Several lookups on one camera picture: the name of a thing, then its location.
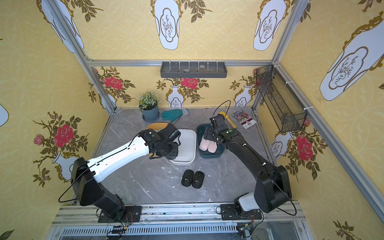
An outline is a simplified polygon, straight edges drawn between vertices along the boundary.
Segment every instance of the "black cable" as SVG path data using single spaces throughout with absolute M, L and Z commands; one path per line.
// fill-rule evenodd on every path
M 240 235 L 240 233 L 239 233 L 239 232 L 237 232 L 237 235 L 239 235 L 241 238 L 247 238 L 247 237 L 250 237 L 250 236 L 247 236 L 247 237 L 243 237 L 243 236 L 241 236 L 241 235 Z
M 181 142 L 180 142 L 180 136 L 181 136 L 181 134 L 177 137 L 177 140 L 179 141 L 179 144 L 178 144 L 178 146 L 180 146 L 181 145 Z
M 296 209 L 295 205 L 293 204 L 292 200 L 285 194 L 285 192 L 283 192 L 283 190 L 282 190 L 282 189 L 275 183 L 275 181 L 274 181 L 272 178 L 271 178 L 271 180 L 272 180 L 272 182 L 273 182 L 273 183 L 280 189 L 280 191 L 281 191 L 282 193 L 284 193 L 284 195 L 288 198 L 288 200 L 292 203 L 292 206 L 293 206 L 293 208 L 295 209 L 295 213 L 294 213 L 294 214 L 290 214 L 289 212 L 286 212 L 286 211 L 284 211 L 283 209 L 278 208 L 278 207 L 277 207 L 277 209 L 279 209 L 279 210 L 285 212 L 285 213 L 288 214 L 288 215 L 296 216 L 296 214 L 297 214 L 297 209 Z
M 171 121 L 171 123 L 173 124 L 173 125 L 175 125 L 176 123 L 177 123 L 177 121 L 181 118 L 181 116 L 183 116 L 182 114 L 179 116 L 179 118 L 174 122 L 174 123 L 172 123 L 172 121 Z
M 141 130 L 140 132 L 138 132 L 133 138 L 132 138 L 132 141 L 129 143 L 129 145 L 127 146 L 127 148 L 129 148 L 129 146 L 132 144 L 133 140 L 141 133 L 141 132 L 144 132 L 144 130 Z
M 69 188 L 67 188 L 67 190 L 65 190 L 65 192 L 59 197 L 59 202 L 61 202 L 61 203 L 63 203 L 63 202 L 70 202 L 70 201 L 73 201 L 73 200 L 77 200 L 77 198 L 74 198 L 74 199 L 71 199 L 71 200 L 67 200 L 67 201 L 60 201 L 60 199 L 63 197 L 63 195 L 66 193 L 66 192 L 68 192 L 68 190 L 76 183 L 76 181 L 84 174 L 84 173 L 86 173 L 87 172 L 87 170 L 85 170 L 84 172 L 82 172 L 82 173 L 80 173 L 80 175 L 73 181 L 73 183 L 69 186 Z
M 220 207 L 220 206 L 217 206 L 217 207 L 216 207 L 215 212 L 216 212 L 218 215 L 221 215 L 221 213 L 218 213 L 218 212 L 217 212 L 217 208 L 218 208 L 218 207 Z
M 141 133 L 142 131 L 140 131 L 140 132 L 138 132 L 134 137 L 133 137 L 133 139 L 132 139 L 132 141 L 129 143 L 129 145 L 127 146 L 127 148 L 129 148 L 129 146 L 131 145 L 131 143 L 133 142 L 133 140 L 136 138 L 136 136 L 137 135 L 139 135 L 140 133 Z M 127 148 L 124 148 L 124 149 L 122 149 L 122 150 L 120 150 L 120 151 L 118 151 L 118 152 L 115 152 L 114 154 L 112 154 L 112 155 L 109 155 L 109 156 L 107 156 L 107 157 L 105 157 L 105 158 L 103 158 L 102 160 L 100 160 L 100 161 L 98 161 L 97 163 L 99 163 L 99 162 L 102 162 L 102 161 L 104 161 L 105 159 L 107 159 L 107 158 L 109 158 L 109 157 L 111 157 L 111 156 L 113 156 L 113 155 L 115 155 L 115 154 L 117 154 L 117 153 L 119 153 L 119 152 L 121 152 L 121 151 L 124 151 L 124 150 L 126 150 Z M 74 199 L 70 199 L 70 200 L 66 200 L 66 201 L 60 201 L 60 199 L 63 197 L 63 195 L 76 183 L 76 181 L 84 174 L 84 173 L 86 173 L 87 172 L 87 170 L 85 170 L 85 171 L 83 171 L 74 181 L 73 181 L 73 183 L 69 186 L 69 188 L 67 188 L 67 190 L 65 190 L 64 191 L 64 193 L 59 197 L 59 202 L 61 202 L 61 203 L 63 203 L 63 202 L 70 202 L 70 201 L 73 201 L 73 200 L 77 200 L 77 198 L 74 198 Z
M 212 116 L 214 117 L 214 116 L 215 116 L 215 112 L 218 110 L 218 108 L 219 108 L 221 105 L 223 105 L 224 103 L 228 102 L 228 101 L 229 101 L 229 106 L 228 106 L 227 112 L 225 113 L 225 115 L 227 115 L 228 110 L 229 110 L 229 107 L 231 106 L 231 100 L 227 100 L 227 101 L 223 102 L 222 104 L 220 104 L 220 105 L 215 109 L 215 111 L 214 111 L 214 113 L 212 114 Z
M 259 222 L 259 223 L 256 224 L 256 226 L 253 228 L 252 232 L 254 232 L 254 230 L 256 229 L 256 227 L 257 227 L 260 223 L 262 223 L 262 222 L 264 221 L 264 214 L 263 214 L 263 211 L 260 210 L 260 212 L 262 213 L 263 219 L 262 219 L 261 222 Z

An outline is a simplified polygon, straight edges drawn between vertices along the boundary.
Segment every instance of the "flower seed packet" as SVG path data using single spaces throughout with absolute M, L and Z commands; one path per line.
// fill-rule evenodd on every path
M 245 129 L 256 124 L 256 121 L 246 114 L 243 110 L 232 113 L 232 116 L 240 122 Z

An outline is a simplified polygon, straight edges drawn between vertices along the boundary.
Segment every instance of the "mounting plate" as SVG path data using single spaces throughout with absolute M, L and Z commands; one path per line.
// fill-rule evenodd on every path
M 139 222 L 140 221 L 140 216 L 141 216 L 141 206 L 125 206 L 126 212 L 127 213 L 132 213 L 127 214 L 127 217 L 123 218 L 121 222 Z M 105 212 L 102 210 L 100 213 L 100 217 L 98 220 L 99 223 L 113 223 L 116 222 L 114 219 L 111 219 L 105 214 Z
M 255 220 L 262 218 L 261 210 L 249 211 L 249 216 L 245 218 L 237 217 L 236 205 L 235 204 L 222 204 L 221 207 L 221 220 L 251 220 L 251 213 L 255 216 Z

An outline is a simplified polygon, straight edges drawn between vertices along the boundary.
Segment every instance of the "white plastic container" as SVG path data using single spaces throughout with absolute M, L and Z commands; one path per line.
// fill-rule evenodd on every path
M 190 129 L 179 129 L 180 143 L 179 154 L 174 160 L 170 160 L 175 165 L 188 166 L 193 163 L 196 157 L 196 132 Z

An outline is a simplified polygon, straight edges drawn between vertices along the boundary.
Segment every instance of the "metal grate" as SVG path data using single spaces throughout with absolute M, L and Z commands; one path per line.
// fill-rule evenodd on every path
M 307 112 L 272 65 L 257 69 L 256 85 L 280 132 L 303 128 Z
M 122 235 L 161 235 L 161 234 L 186 234 L 186 233 L 233 233 L 237 223 L 191 223 L 191 224 L 151 224 L 131 225 Z M 68 236 L 106 236 L 113 226 L 78 226 L 65 227 L 62 237 Z

